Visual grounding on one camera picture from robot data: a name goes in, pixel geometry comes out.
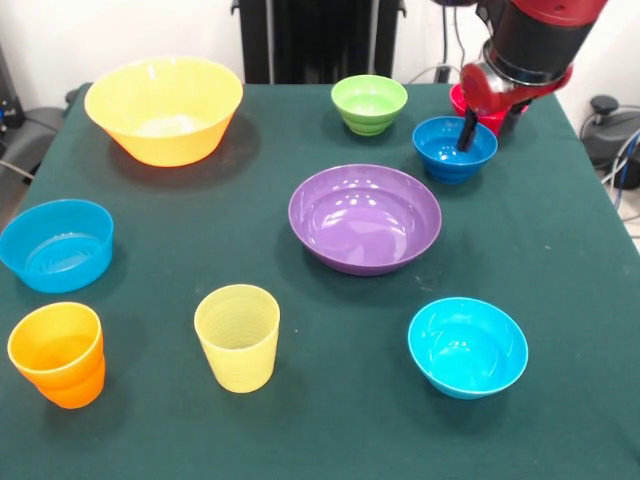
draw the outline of yellow bowl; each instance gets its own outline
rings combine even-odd
[[[242,100],[242,82],[202,58],[125,65],[96,81],[87,115],[137,160],[178,167],[213,152]]]

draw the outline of red cup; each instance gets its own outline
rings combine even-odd
[[[464,101],[464,95],[462,95],[462,88],[460,84],[454,85],[451,90],[449,90],[449,100],[451,100],[451,105],[456,112],[456,115],[460,117],[464,117],[465,111],[467,110],[467,102]],[[478,121],[491,130],[496,136],[500,133],[500,128],[502,127],[502,123],[504,122],[504,117],[507,116],[507,110],[503,110],[501,112],[492,113],[491,115],[478,115]]]

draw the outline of bowl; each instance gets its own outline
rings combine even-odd
[[[387,77],[355,75],[336,83],[331,99],[342,119],[357,135],[382,133],[407,103],[405,88]]]
[[[413,146],[422,159],[424,169],[441,183],[455,185],[466,182],[498,151],[498,139],[484,125],[478,124],[471,147],[466,152],[456,144],[464,119],[434,117],[413,131]]]
[[[100,205],[64,199],[14,218],[0,237],[0,260],[27,286],[44,293],[78,290],[111,263],[113,219]]]
[[[471,400],[520,378],[529,358],[522,330],[505,312],[473,298],[444,298],[420,310],[409,326],[409,351],[442,393]]]
[[[177,167],[216,149],[242,92],[240,79],[220,64],[165,57],[106,74],[89,88],[84,106],[135,159]]]
[[[464,117],[467,111],[467,102],[462,94],[462,87],[460,84],[454,85],[449,90],[449,100],[456,115]],[[529,107],[526,106],[522,113],[526,112]],[[491,115],[478,115],[478,122],[487,127],[493,132],[494,135],[500,135],[500,128],[504,122],[504,118],[507,116],[508,110],[502,110],[500,112],[492,113]]]
[[[296,236],[343,273],[381,275],[417,258],[435,241],[442,214],[415,178],[379,165],[343,165],[305,180],[289,202]]]

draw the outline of bowl rim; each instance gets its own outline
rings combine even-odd
[[[494,140],[494,145],[491,151],[490,155],[486,155],[486,158],[483,158],[482,160],[478,160],[476,162],[473,163],[461,163],[461,162],[443,162],[441,160],[437,160],[434,159],[433,157],[427,155],[422,148],[420,148],[420,145],[418,145],[418,142],[416,141],[416,134],[418,132],[418,130],[426,125],[427,123],[433,122],[435,120],[454,120],[456,122],[464,122],[464,118],[462,117],[456,117],[454,115],[439,115],[436,117],[431,117],[428,118],[427,120],[424,120],[422,122],[420,122],[418,125],[416,125],[416,128],[413,129],[413,133],[411,134],[411,142],[413,143],[413,147],[418,151],[418,153],[424,157],[427,157],[429,160],[433,161],[434,163],[438,163],[441,165],[454,165],[454,166],[458,166],[458,167],[477,167],[480,165],[483,165],[485,163],[487,163],[489,160],[491,160],[496,153],[498,153],[498,148],[499,148],[499,142],[498,142],[498,137],[496,137],[496,135],[485,125],[481,124],[478,122],[478,125],[476,128],[480,129],[480,130],[485,130],[486,133],[488,133]]]
[[[330,255],[326,255],[325,253],[320,252],[313,245],[311,245],[309,242],[307,242],[307,240],[295,228],[294,222],[292,221],[293,215],[292,215],[292,211],[291,210],[293,208],[293,201],[298,196],[298,192],[300,192],[306,185],[308,185],[315,178],[317,178],[317,177],[319,177],[321,175],[326,175],[327,173],[329,173],[331,171],[341,170],[341,169],[344,169],[344,168],[363,168],[363,167],[364,168],[371,168],[371,169],[375,169],[375,170],[383,170],[385,172],[391,172],[394,175],[399,175],[401,177],[404,177],[404,178],[408,179],[411,183],[416,184],[416,186],[418,186],[418,188],[423,189],[423,191],[427,194],[427,196],[430,198],[430,200],[435,205],[436,210],[438,212],[437,228],[435,230],[435,234],[433,235],[433,238],[429,242],[425,243],[425,246],[420,248],[416,253],[412,254],[411,256],[408,256],[406,258],[402,258],[401,260],[399,260],[397,262],[383,263],[383,264],[379,264],[379,265],[361,265],[361,264],[355,264],[355,263],[346,263],[343,260],[334,258],[334,257],[332,257]],[[344,266],[347,266],[347,267],[357,267],[357,268],[362,269],[362,270],[379,270],[379,269],[387,269],[387,268],[388,269],[393,269],[394,267],[399,268],[402,265],[406,265],[407,263],[412,262],[413,260],[418,258],[420,255],[422,255],[424,252],[426,252],[435,243],[435,241],[438,239],[438,237],[440,236],[440,232],[442,230],[442,209],[440,208],[440,203],[438,202],[438,199],[433,194],[433,192],[431,190],[429,190],[424,183],[419,181],[417,178],[409,175],[408,173],[402,172],[402,171],[400,171],[398,169],[395,169],[395,168],[392,168],[392,167],[387,167],[387,166],[384,166],[384,165],[375,165],[375,164],[369,164],[369,163],[350,163],[350,164],[346,164],[346,165],[336,165],[334,167],[329,167],[329,168],[326,168],[324,170],[321,170],[319,172],[314,173],[313,175],[308,177],[306,180],[304,180],[300,185],[298,185],[298,187],[293,191],[293,194],[291,195],[291,198],[289,199],[289,207],[287,209],[287,213],[288,213],[288,217],[289,217],[289,226],[291,227],[291,230],[293,230],[293,233],[295,234],[296,237],[298,237],[298,240],[300,240],[300,242],[309,251],[313,252],[316,255],[321,256],[322,258],[326,258],[327,260],[329,260],[329,261],[331,261],[333,263],[336,263],[336,264],[339,264],[339,265],[344,265]]]
[[[338,86],[340,84],[344,84],[344,83],[347,83],[349,81],[353,81],[354,79],[358,79],[358,78],[382,79],[382,81],[387,82],[387,83],[389,83],[391,85],[399,86],[401,88],[401,91],[402,91],[402,104],[399,105],[398,107],[395,107],[393,110],[390,110],[388,112],[376,113],[376,114],[355,113],[352,110],[349,110],[348,108],[344,108],[342,105],[340,105],[336,101],[336,97],[335,97],[336,88],[338,88]],[[407,104],[407,102],[409,101],[409,93],[407,92],[407,89],[405,88],[404,85],[402,85],[397,80],[394,80],[393,78],[385,77],[384,75],[374,75],[374,74],[370,74],[370,73],[364,73],[362,75],[351,75],[350,77],[345,77],[345,78],[341,79],[339,82],[337,82],[333,87],[331,87],[331,101],[333,102],[333,104],[335,105],[335,107],[338,110],[347,112],[350,115],[358,115],[358,116],[361,116],[361,117],[374,118],[374,117],[382,117],[382,116],[385,116],[385,115],[393,115],[394,113],[397,113],[400,110],[402,110],[405,107],[405,105]]]
[[[6,247],[5,247],[5,243],[4,243],[4,238],[5,238],[5,234],[9,231],[10,228],[16,228],[17,226],[19,226],[19,223],[25,222],[25,219],[28,219],[29,216],[33,215],[36,211],[38,211],[41,208],[47,208],[47,207],[51,207],[51,206],[62,206],[64,204],[78,204],[78,203],[82,203],[84,205],[87,205],[91,208],[94,208],[96,210],[98,210],[104,217],[104,219],[106,219],[108,226],[109,226],[109,231],[107,232],[107,236],[105,237],[104,242],[102,243],[102,245],[100,245],[100,248],[98,251],[96,251],[91,257],[85,259],[83,262],[78,263],[77,265],[73,265],[67,268],[64,268],[62,270],[58,270],[56,272],[53,273],[39,273],[39,272],[27,272],[25,271],[23,268],[21,268],[21,266],[16,266],[16,264],[14,262],[8,261],[6,258]],[[92,202],[90,200],[84,200],[84,199],[80,199],[80,198],[60,198],[58,200],[51,200],[49,202],[44,202],[44,203],[40,203],[38,205],[34,205],[31,208],[28,208],[27,210],[25,210],[24,212],[21,212],[19,215],[17,215],[16,217],[14,217],[8,224],[7,226],[4,228],[4,230],[2,231],[2,234],[0,235],[0,261],[2,261],[2,263],[4,263],[7,268],[9,268],[9,270],[11,270],[12,272],[14,272],[16,275],[18,276],[23,276],[26,275],[29,278],[44,278],[44,277],[51,277],[52,275],[57,275],[59,273],[63,273],[63,272],[68,272],[70,270],[73,270],[81,265],[84,265],[87,261],[89,261],[92,258],[95,258],[96,256],[102,254],[103,252],[105,252],[107,249],[111,248],[111,244],[113,242],[113,232],[114,232],[114,222],[113,222],[113,217],[111,216],[111,214],[109,213],[109,211],[104,208],[102,205]]]
[[[447,302],[451,302],[451,301],[461,301],[461,300],[468,301],[468,302],[471,302],[471,303],[478,303],[478,304],[486,305],[486,306],[490,307],[491,309],[496,310],[497,312],[502,314],[503,317],[506,318],[507,321],[510,322],[516,328],[516,331],[520,334],[520,337],[522,338],[522,341],[524,342],[524,353],[525,353],[525,355],[524,355],[524,362],[522,362],[522,367],[520,368],[520,371],[518,372],[517,375],[514,376],[513,379],[511,379],[509,382],[505,383],[504,385],[502,385],[502,386],[500,386],[498,388],[493,388],[493,389],[490,389],[490,390],[466,390],[466,389],[463,389],[463,388],[454,387],[452,385],[449,385],[449,384],[443,382],[442,380],[439,380],[438,378],[433,376],[433,374],[427,372],[427,370],[425,370],[423,365],[416,358],[416,355],[415,355],[414,349],[413,349],[413,343],[411,342],[411,332],[413,331],[413,328],[415,327],[415,325],[417,323],[417,318],[420,315],[422,315],[425,310],[430,309],[430,308],[438,305],[439,303],[447,303]],[[516,323],[516,321],[513,318],[511,318],[511,316],[508,313],[506,313],[504,310],[502,310],[501,308],[498,308],[498,307],[496,307],[495,305],[492,305],[489,302],[485,302],[484,300],[479,300],[477,298],[472,298],[472,297],[445,297],[445,298],[440,298],[438,300],[434,300],[433,302],[428,303],[427,305],[422,307],[420,310],[418,310],[418,312],[411,319],[411,323],[409,324],[409,329],[408,329],[408,332],[407,332],[407,343],[409,345],[409,352],[411,353],[411,358],[413,358],[413,362],[418,366],[418,368],[420,369],[422,374],[425,377],[427,377],[430,382],[437,383],[438,385],[441,385],[444,388],[446,388],[448,390],[451,390],[453,392],[460,393],[460,394],[463,394],[463,395],[469,395],[469,396],[473,396],[473,397],[493,395],[494,393],[498,393],[498,392],[501,392],[502,390],[506,390],[507,388],[509,388],[511,385],[513,385],[514,383],[516,383],[518,381],[518,379],[522,376],[522,374],[526,370],[527,365],[529,363],[529,344],[527,343],[527,337],[525,336],[524,332],[520,328],[520,325],[518,325]]]
[[[464,110],[464,108],[462,108],[462,105],[456,102],[455,99],[453,98],[453,92],[456,89],[459,89],[459,90],[462,89],[462,85],[460,85],[459,83],[456,83],[451,87],[451,89],[449,90],[449,100],[451,101],[451,104],[454,107],[458,107],[459,109]],[[508,113],[508,109],[500,110],[499,112],[490,113],[489,115],[478,115],[478,118],[484,118],[486,120],[494,120],[496,122],[501,122],[507,113]]]
[[[231,111],[231,114],[229,115],[223,115],[220,116],[219,118],[217,118],[215,121],[213,122],[206,122],[206,125],[203,127],[200,127],[196,130],[194,130],[193,132],[189,132],[189,133],[178,133],[175,135],[162,135],[161,137],[158,136],[153,136],[153,135],[134,135],[131,132],[126,132],[123,131],[122,129],[119,128],[112,128],[111,126],[108,126],[106,124],[104,124],[104,122],[98,122],[98,120],[95,118],[94,115],[92,115],[89,111],[89,108],[87,108],[87,105],[90,101],[90,98],[92,95],[95,95],[95,87],[97,85],[99,85],[101,82],[103,82],[107,77],[110,77],[111,75],[114,75],[116,73],[119,73],[123,70],[127,70],[129,68],[132,67],[139,67],[139,66],[143,66],[143,65],[147,65],[150,63],[154,63],[154,62],[160,62],[160,61],[169,61],[169,60],[187,60],[187,61],[193,61],[193,62],[199,62],[199,63],[207,63],[211,66],[215,66],[215,67],[219,67],[221,70],[225,71],[225,73],[230,74],[230,76],[236,80],[236,84],[239,85],[240,87],[240,95],[238,95],[238,100],[235,103],[234,108]],[[102,75],[100,75],[100,77],[98,77],[98,79],[96,81],[94,81],[91,86],[88,88],[87,93],[84,96],[84,100],[83,100],[83,106],[84,106],[84,111],[87,114],[87,116],[91,119],[91,121],[93,121],[96,125],[98,125],[100,128],[103,128],[109,132],[113,132],[117,135],[122,135],[125,137],[134,137],[134,138],[144,138],[144,139],[166,139],[166,138],[178,138],[178,137],[185,137],[188,135],[193,135],[194,133],[199,133],[202,132],[203,130],[206,130],[208,128],[211,128],[215,125],[218,125],[219,123],[223,122],[224,120],[226,120],[227,118],[233,116],[236,112],[236,110],[238,109],[238,107],[240,106],[240,103],[242,102],[242,98],[244,97],[244,85],[242,83],[242,81],[240,80],[240,78],[238,77],[238,75],[236,75],[236,73],[231,70],[229,67],[223,65],[222,63],[219,62],[214,62],[213,60],[209,60],[208,58],[203,58],[203,57],[198,57],[195,55],[159,55],[159,56],[153,56],[153,57],[145,57],[145,58],[140,58],[138,60],[133,60],[131,62],[127,62],[124,63],[122,65],[117,66],[116,68],[113,68],[111,70],[109,70],[106,73],[103,73]]]

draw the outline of green bowl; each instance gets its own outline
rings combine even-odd
[[[331,99],[353,133],[373,136],[393,123],[408,95],[401,84],[390,78],[356,75],[336,83]]]

